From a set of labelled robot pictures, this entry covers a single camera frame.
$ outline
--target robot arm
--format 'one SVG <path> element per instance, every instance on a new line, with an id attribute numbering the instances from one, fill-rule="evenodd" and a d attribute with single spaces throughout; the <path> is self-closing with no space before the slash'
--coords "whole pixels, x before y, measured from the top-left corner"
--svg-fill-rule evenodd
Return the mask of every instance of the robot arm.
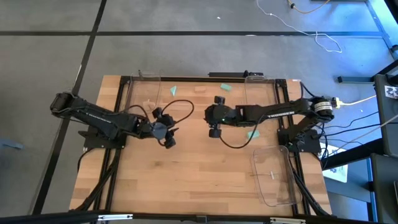
<path id="1" fill-rule="evenodd" d="M 177 129 L 169 130 L 174 127 L 175 121 L 168 114 L 162 114 L 161 108 L 152 112 L 156 121 L 151 123 L 148 117 L 139 114 L 115 113 L 71 93 L 58 93 L 50 109 L 58 118 L 79 119 L 96 128 L 103 138 L 111 141 L 127 134 L 139 139 L 165 139 L 164 146 L 167 149 L 175 145 L 173 135 Z"/>
<path id="2" fill-rule="evenodd" d="M 323 97 L 301 98 L 270 106 L 237 105 L 235 109 L 224 104 L 225 98 L 216 96 L 215 103 L 205 110 L 205 121 L 209 124 L 209 137 L 211 138 L 221 137 L 221 124 L 248 127 L 271 118 L 301 114 L 305 117 L 299 124 L 280 130 L 281 133 L 278 133 L 280 142 L 297 142 L 302 141 L 302 134 L 316 124 L 326 123 L 334 118 L 331 103 Z"/>

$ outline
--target power cable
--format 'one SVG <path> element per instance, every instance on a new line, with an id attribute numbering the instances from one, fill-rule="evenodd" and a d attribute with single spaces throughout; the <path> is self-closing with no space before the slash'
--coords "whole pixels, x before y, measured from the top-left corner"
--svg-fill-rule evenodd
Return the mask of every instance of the power cable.
<path id="1" fill-rule="evenodd" d="M 356 141 L 356 140 L 360 139 L 361 137 L 364 137 L 364 136 L 366 136 L 366 135 L 368 135 L 368 134 L 372 133 L 373 131 L 375 131 L 375 130 L 377 130 L 377 129 L 379 129 L 379 128 L 382 128 L 383 126 L 385 126 L 385 125 L 389 124 L 391 121 L 393 121 L 393 120 L 394 120 L 394 119 L 396 119 L 396 118 L 398 118 L 398 114 L 397 114 L 397 115 L 395 115 L 395 116 L 393 116 L 391 119 L 389 119 L 388 121 L 384 122 L 383 124 L 380 124 L 378 127 L 376 127 L 376 128 L 374 128 L 374 129 L 372 129 L 372 130 L 368 131 L 367 133 L 365 133 L 365 134 L 362 134 L 362 135 L 360 135 L 359 137 L 356 137 L 356 138 L 354 138 L 353 140 L 351 140 L 351 141 L 347 142 L 347 143 L 346 143 L 346 144 L 344 144 L 343 146 L 339 147 L 337 150 L 339 150 L 339 149 L 341 149 L 341 148 L 345 147 L 346 145 L 348 145 L 348 144 L 349 144 L 349 143 L 351 143 L 351 142 L 354 142 L 354 141 Z"/>
<path id="2" fill-rule="evenodd" d="M 81 160 L 83 159 L 83 157 L 86 155 L 86 154 L 88 154 L 89 152 L 91 152 L 91 150 L 93 150 L 94 148 L 88 148 L 87 149 L 87 151 L 85 151 L 80 157 L 79 157 L 79 160 L 77 161 L 77 172 L 79 172 L 79 170 L 80 170 L 80 163 L 81 163 Z"/>
<path id="3" fill-rule="evenodd" d="M 330 0 L 325 1 L 325 3 L 323 3 L 321 6 L 316 7 L 315 9 L 312 9 L 311 11 L 305 12 L 305 11 L 301 11 L 300 9 L 297 9 L 297 7 L 295 6 L 294 3 L 292 3 L 291 0 L 287 0 L 290 4 L 290 8 L 291 9 L 295 9 L 297 12 L 301 13 L 301 14 L 309 14 L 311 12 L 315 12 L 316 10 L 322 8 L 324 5 L 328 4 L 330 2 Z"/>
<path id="4" fill-rule="evenodd" d="M 350 122 L 350 124 L 347 125 L 347 126 L 338 126 L 338 125 L 334 125 L 334 126 L 328 126 L 328 127 L 325 127 L 325 128 L 348 128 L 348 127 L 350 127 L 355 121 L 359 121 L 359 120 L 361 120 L 361 119 L 368 118 L 368 117 L 370 117 L 370 116 L 372 116 L 372 115 L 374 115 L 374 114 L 377 114 L 377 113 L 378 113 L 378 111 L 376 111 L 376 112 L 374 112 L 374 113 L 371 113 L 371 114 L 369 114 L 369 115 L 363 116 L 363 117 L 361 117 L 361 118 L 356 118 L 356 119 L 352 120 L 352 122 Z"/>
<path id="5" fill-rule="evenodd" d="M 327 52 L 343 53 L 343 50 L 341 49 L 340 44 L 339 44 L 335 39 L 331 38 L 329 35 L 327 35 L 327 34 L 319 34 L 318 31 L 315 31 L 315 34 L 308 34 L 308 33 L 306 33 L 306 32 L 303 32 L 303 31 L 301 31 L 301 30 L 298 30 L 298 29 L 296 29 L 296 28 L 294 28 L 294 27 L 292 27 L 292 26 L 290 26 L 290 25 L 287 25 L 287 24 L 285 23 L 285 21 L 284 21 L 283 19 L 281 19 L 280 17 L 278 17 L 277 15 L 272 14 L 272 13 L 267 13 L 267 12 L 265 12 L 265 10 L 263 10 L 263 8 L 260 6 L 259 0 L 256 0 L 256 2 L 257 2 L 257 7 L 258 7 L 265 15 L 267 15 L 267 16 L 274 16 L 274 17 L 278 18 L 280 21 L 283 22 L 283 24 L 285 24 L 285 26 L 287 26 L 287 27 L 289 27 L 289 28 L 292 28 L 293 30 L 296 30 L 297 32 L 300 32 L 300 33 L 302 33 L 302 34 L 304 34 L 304 35 L 311 36 L 311 37 L 312 37 L 312 36 L 315 36 L 315 42 L 316 42 L 320 47 L 322 47 L 324 50 L 326 50 Z M 324 35 L 324 36 L 326 36 L 327 38 L 329 38 L 330 40 L 332 40 L 332 41 L 337 45 L 338 50 L 328 50 L 325 46 L 323 46 L 322 44 L 320 44 L 320 43 L 318 42 L 318 36 L 319 36 L 319 35 Z"/>
<path id="6" fill-rule="evenodd" d="M 187 119 L 189 116 L 191 116 L 191 114 L 192 114 L 193 111 L 195 110 L 195 105 L 194 105 L 194 104 L 192 103 L 192 101 L 190 101 L 190 100 L 173 100 L 173 101 L 171 101 L 170 103 L 168 103 L 168 104 L 163 108 L 162 114 L 163 114 L 163 112 L 166 110 L 167 107 L 169 107 L 170 105 L 172 105 L 173 103 L 176 103 L 176 102 L 187 102 L 187 103 L 190 103 L 191 106 L 192 106 L 192 109 L 191 109 L 191 112 L 189 112 L 188 115 L 186 115 L 186 116 L 183 117 L 182 119 L 176 121 L 174 124 L 178 124 L 179 122 L 181 122 L 181 121 Z"/>
<path id="7" fill-rule="evenodd" d="M 390 122 L 389 124 L 398 124 L 398 122 Z M 380 126 L 380 124 L 372 124 L 372 125 L 363 126 L 363 127 L 359 127 L 359 128 L 348 129 L 348 130 L 340 131 L 340 132 L 333 133 L 333 134 L 327 134 L 327 135 L 324 135 L 324 136 L 334 136 L 334 135 L 345 133 L 345 132 L 348 132 L 348 131 L 356 131 L 356 130 L 360 130 L 360 129 L 364 129 L 364 128 L 375 127 L 375 126 Z"/>

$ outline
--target small green piece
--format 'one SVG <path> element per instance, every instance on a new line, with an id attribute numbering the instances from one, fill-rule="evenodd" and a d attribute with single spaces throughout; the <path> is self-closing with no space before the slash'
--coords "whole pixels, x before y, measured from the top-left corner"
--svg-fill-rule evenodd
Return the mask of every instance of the small green piece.
<path id="1" fill-rule="evenodd" d="M 222 83 L 220 87 L 221 87 L 223 90 L 226 90 L 226 91 L 231 91 L 231 90 L 232 90 L 232 86 L 227 85 L 227 84 L 224 84 L 224 83 Z"/>
<path id="2" fill-rule="evenodd" d="M 246 134 L 246 136 L 248 137 L 248 139 L 250 138 L 250 136 L 251 136 L 252 133 L 253 133 L 253 131 L 249 131 L 249 132 Z M 252 138 L 252 139 L 258 138 L 259 136 L 260 136 L 260 132 L 259 132 L 258 130 L 256 130 L 256 131 L 254 132 L 254 134 L 253 134 L 253 138 Z"/>
<path id="3" fill-rule="evenodd" d="M 172 88 L 170 88 L 170 92 L 173 94 L 173 96 L 175 96 L 175 92 L 177 91 L 177 87 L 173 86 Z"/>

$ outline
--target black cable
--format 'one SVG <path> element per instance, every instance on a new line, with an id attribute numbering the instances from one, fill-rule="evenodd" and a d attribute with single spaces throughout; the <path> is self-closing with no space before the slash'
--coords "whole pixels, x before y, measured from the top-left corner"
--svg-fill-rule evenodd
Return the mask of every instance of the black cable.
<path id="1" fill-rule="evenodd" d="M 126 109 L 124 109 L 124 110 L 122 110 L 122 111 L 119 111 L 119 112 L 117 112 L 117 113 L 110 113 L 110 114 L 108 114 L 108 115 L 111 115 L 111 116 L 119 115 L 119 114 L 125 113 L 125 112 L 129 111 L 129 109 L 135 108 L 135 107 L 140 108 L 140 109 L 142 110 L 142 112 L 144 112 L 145 118 L 148 119 L 148 121 L 149 121 L 149 116 L 148 116 L 147 112 L 145 111 L 145 109 L 144 109 L 141 105 L 131 105 L 131 106 L 129 106 L 128 108 L 126 108 Z"/>
<path id="2" fill-rule="evenodd" d="M 190 103 L 190 104 L 192 105 L 192 109 L 191 109 L 191 112 L 189 112 L 188 115 L 186 115 L 186 116 L 183 117 L 182 119 L 176 121 L 176 122 L 174 123 L 174 125 L 176 125 L 176 124 L 178 124 L 179 122 L 181 122 L 181 121 L 187 119 L 189 116 L 191 116 L 191 114 L 192 114 L 193 111 L 195 110 L 195 105 L 194 105 L 190 100 L 173 100 L 173 101 L 171 101 L 170 103 L 168 103 L 168 104 L 162 109 L 162 115 L 163 115 L 163 112 L 166 110 L 167 107 L 169 107 L 170 105 L 172 105 L 173 103 L 176 103 L 176 102 L 187 102 L 187 103 Z"/>
<path id="3" fill-rule="evenodd" d="M 371 114 L 369 114 L 369 115 L 363 116 L 362 118 L 356 118 L 356 119 L 352 120 L 352 122 L 350 122 L 350 124 L 347 125 L 347 126 L 338 126 L 338 125 L 334 125 L 334 126 L 329 126 L 329 127 L 325 127 L 325 128 L 348 128 L 348 127 L 350 127 L 355 121 L 358 121 L 358 120 L 361 120 L 361 119 L 370 117 L 370 116 L 372 116 L 372 115 L 374 115 L 374 114 L 377 114 L 377 113 L 378 113 L 378 111 L 377 111 L 377 112 L 374 112 L 374 113 L 371 113 Z"/>
<path id="4" fill-rule="evenodd" d="M 325 164 L 322 164 L 322 170 L 325 169 L 328 164 L 329 150 L 328 150 L 328 138 L 325 136 L 325 150 L 323 151 L 321 161 L 325 160 Z"/>
<path id="5" fill-rule="evenodd" d="M 254 127 L 254 129 L 253 129 L 253 132 L 252 132 L 251 135 L 250 135 L 249 140 L 248 140 L 246 143 L 244 143 L 242 146 L 231 146 L 231 145 L 229 145 L 227 142 L 225 142 L 224 139 L 220 136 L 221 141 L 222 141 L 226 146 L 228 146 L 228 147 L 230 147 L 230 148 L 233 148 L 233 149 L 241 149 L 241 148 L 243 148 L 244 146 L 247 146 L 247 145 L 250 143 L 251 139 L 253 138 L 254 133 L 256 132 L 257 126 L 258 126 L 259 123 L 261 122 L 262 117 L 264 117 L 265 115 L 266 115 L 266 113 L 264 113 L 263 115 L 261 115 L 261 117 L 259 118 L 259 120 L 257 121 L 257 123 L 256 123 L 256 125 L 255 125 L 255 127 Z"/>
<path id="6" fill-rule="evenodd" d="M 160 146 L 164 146 L 164 144 L 162 144 L 162 143 L 160 142 L 160 140 L 157 140 L 157 143 L 159 143 Z"/>
<path id="7" fill-rule="evenodd" d="M 302 88 L 305 89 L 305 91 L 307 91 L 308 94 L 310 94 L 312 97 L 315 97 L 315 95 L 312 94 L 312 93 L 310 92 L 310 90 L 307 89 L 307 87 L 305 87 L 304 83 L 300 82 L 300 85 L 301 85 Z"/>
<path id="8" fill-rule="evenodd" d="M 341 141 L 341 142 L 344 142 L 344 143 L 357 143 L 357 144 L 360 144 L 360 145 L 364 146 L 364 144 L 360 143 L 359 141 L 349 142 L 349 141 L 344 141 L 344 140 L 341 140 L 341 139 L 328 139 L 328 141 Z"/>
<path id="9" fill-rule="evenodd" d="M 389 124 L 398 124 L 398 122 L 390 122 Z M 372 124 L 372 125 L 363 126 L 363 127 L 360 127 L 360 128 L 353 128 L 353 129 L 349 129 L 349 130 L 345 130 L 345 131 L 340 131 L 338 133 L 327 134 L 327 135 L 324 135 L 324 136 L 334 136 L 334 135 L 345 133 L 345 132 L 348 132 L 348 131 L 355 131 L 355 130 L 360 130 L 360 129 L 364 129 L 364 128 L 371 128 L 371 127 L 375 127 L 375 126 L 379 126 L 379 125 L 380 124 Z"/>
<path id="10" fill-rule="evenodd" d="M 329 215 L 322 207 L 319 205 L 319 203 L 314 199 L 312 196 L 311 192 L 307 189 L 305 184 L 302 182 L 301 178 L 298 176 L 296 170 L 293 167 L 292 161 L 288 159 L 290 167 L 292 168 L 292 173 L 294 180 L 296 181 L 296 184 L 298 188 L 300 189 L 300 192 L 302 194 L 303 198 L 306 198 L 311 205 L 312 209 L 317 215 Z"/>
<path id="11" fill-rule="evenodd" d="M 315 152 L 313 152 L 312 154 L 313 154 L 313 156 L 315 156 L 315 158 L 317 158 L 320 161 L 318 155 Z"/>
<path id="12" fill-rule="evenodd" d="M 322 123 L 321 134 L 319 135 L 318 140 L 319 140 L 323 135 L 325 135 L 325 124 L 324 124 L 324 123 Z"/>
<path id="13" fill-rule="evenodd" d="M 289 158 L 296 158 L 296 157 L 298 157 L 298 156 L 299 156 L 299 154 L 297 153 L 295 156 L 290 156 L 290 155 L 289 155 Z"/>
<path id="14" fill-rule="evenodd" d="M 303 89 L 302 82 L 300 82 L 300 90 L 301 90 L 301 96 L 300 96 L 300 99 L 302 99 L 302 98 L 304 97 L 304 89 Z"/>
<path id="15" fill-rule="evenodd" d="M 87 154 L 87 153 L 89 153 L 91 150 L 93 150 L 94 148 L 88 148 L 87 149 L 87 151 L 85 151 L 80 157 L 79 157 L 79 160 L 78 160 L 78 162 L 77 162 L 77 172 L 79 172 L 79 169 L 80 169 L 80 162 L 81 162 L 81 159 Z"/>
<path id="16" fill-rule="evenodd" d="M 85 123 L 85 122 L 82 122 L 82 121 L 79 121 L 79 120 L 77 120 L 77 119 L 73 119 L 73 118 L 65 118 L 65 117 L 60 117 L 60 118 L 62 118 L 62 119 L 67 119 L 67 120 L 70 120 L 70 121 L 74 121 L 74 122 L 77 122 L 77 123 L 80 123 L 80 124 L 85 124 L 85 125 L 88 125 L 87 123 Z"/>
<path id="17" fill-rule="evenodd" d="M 113 157 L 112 163 L 106 169 L 102 178 L 100 178 L 100 180 L 98 181 L 98 183 L 96 184 L 94 189 L 91 191 L 89 196 L 87 196 L 87 198 L 83 201 L 83 203 L 79 207 L 77 207 L 75 210 L 87 211 L 89 209 L 89 207 L 93 203 L 94 199 L 98 196 L 98 194 L 101 192 L 101 190 L 105 186 L 105 183 L 107 183 L 109 177 L 114 173 L 116 166 L 118 165 L 118 159 L 119 158 L 117 156 Z"/>

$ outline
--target clear plastic container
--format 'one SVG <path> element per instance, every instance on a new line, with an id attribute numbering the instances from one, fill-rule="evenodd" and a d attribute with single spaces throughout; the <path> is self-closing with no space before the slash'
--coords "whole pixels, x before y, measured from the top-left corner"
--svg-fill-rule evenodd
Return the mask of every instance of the clear plastic container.
<path id="1" fill-rule="evenodd" d="M 250 76 L 244 80 L 246 104 L 267 106 L 276 103 L 275 80 L 263 76 Z"/>
<path id="2" fill-rule="evenodd" d="M 276 207 L 302 201 L 289 159 L 289 151 L 285 146 L 271 146 L 253 151 L 251 166 L 261 203 Z"/>
<path id="3" fill-rule="evenodd" d="M 143 110 L 152 119 L 152 111 L 159 104 L 160 89 L 160 77 L 162 71 L 159 73 L 141 72 L 132 74 L 131 82 L 132 85 L 128 89 L 129 103 L 127 105 L 139 105 L 140 107 L 133 107 L 129 109 L 128 113 L 145 115 Z"/>

